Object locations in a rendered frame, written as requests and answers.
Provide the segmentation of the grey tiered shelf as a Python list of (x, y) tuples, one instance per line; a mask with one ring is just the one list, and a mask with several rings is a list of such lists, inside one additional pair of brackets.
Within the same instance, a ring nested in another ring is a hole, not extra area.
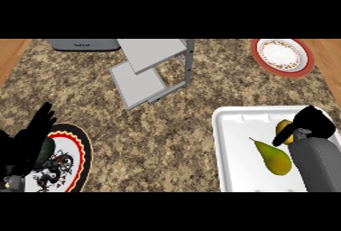
[[(195, 54), (194, 39), (118, 39), (127, 60), (111, 69), (117, 90), (127, 110), (143, 102), (155, 103), (164, 96), (183, 88), (192, 77)], [(173, 58), (185, 65), (185, 80), (171, 88), (158, 75), (157, 66)]]

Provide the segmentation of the dark grey appliance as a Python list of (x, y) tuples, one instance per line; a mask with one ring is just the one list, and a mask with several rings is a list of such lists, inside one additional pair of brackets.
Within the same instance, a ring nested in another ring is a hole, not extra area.
[(47, 39), (56, 51), (117, 51), (120, 44), (117, 39)]

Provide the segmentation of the red rimmed white plate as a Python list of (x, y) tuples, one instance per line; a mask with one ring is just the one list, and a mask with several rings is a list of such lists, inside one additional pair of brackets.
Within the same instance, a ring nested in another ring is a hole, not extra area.
[(301, 78), (313, 70), (312, 51), (297, 39), (254, 39), (251, 52), (260, 66), (276, 76)]

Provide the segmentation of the white tray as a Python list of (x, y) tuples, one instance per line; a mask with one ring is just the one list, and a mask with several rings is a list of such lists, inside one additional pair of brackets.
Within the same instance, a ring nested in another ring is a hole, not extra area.
[[(306, 192), (307, 188), (294, 165), (290, 145), (272, 144), (276, 125), (307, 106), (223, 106), (211, 116), (220, 189), (223, 192)], [(292, 161), (287, 175), (275, 175), (251, 138), (284, 150)], [(334, 132), (328, 140), (341, 151), (341, 135)]]

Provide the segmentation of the yellow lemon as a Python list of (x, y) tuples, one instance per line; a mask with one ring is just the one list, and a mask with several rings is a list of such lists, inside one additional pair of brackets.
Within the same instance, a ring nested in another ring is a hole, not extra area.
[(292, 122), (284, 119), (276, 125), (276, 137), (273, 140), (275, 145), (290, 145), (294, 142), (294, 130), (290, 127)]

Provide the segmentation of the green pear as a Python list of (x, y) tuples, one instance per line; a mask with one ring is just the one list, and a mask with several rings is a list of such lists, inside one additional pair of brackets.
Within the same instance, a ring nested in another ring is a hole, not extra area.
[(284, 150), (273, 147), (267, 143), (257, 141), (251, 138), (257, 151), (261, 154), (266, 168), (269, 171), (279, 176), (288, 174), (292, 169), (292, 161)]

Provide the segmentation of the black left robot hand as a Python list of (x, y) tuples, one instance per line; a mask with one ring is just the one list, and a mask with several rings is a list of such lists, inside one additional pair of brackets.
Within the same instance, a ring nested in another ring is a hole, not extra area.
[(40, 107), (25, 129), (13, 137), (0, 130), (0, 181), (16, 175), (25, 177), (31, 172), (43, 142), (56, 122), (49, 102)]

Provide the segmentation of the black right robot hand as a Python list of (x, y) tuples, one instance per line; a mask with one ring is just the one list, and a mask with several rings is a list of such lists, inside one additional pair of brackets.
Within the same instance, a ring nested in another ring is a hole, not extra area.
[(315, 106), (307, 106), (294, 116), (294, 121), (290, 127), (297, 129), (307, 129), (310, 131), (309, 137), (328, 139), (335, 132), (335, 125), (332, 120), (326, 117), (322, 111)]

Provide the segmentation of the black rimmed dragon plate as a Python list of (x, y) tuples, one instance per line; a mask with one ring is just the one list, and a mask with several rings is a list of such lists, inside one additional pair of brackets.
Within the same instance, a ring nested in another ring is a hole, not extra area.
[(89, 178), (92, 144), (86, 131), (56, 124), (47, 135), (49, 160), (25, 177), (25, 192), (80, 192)]

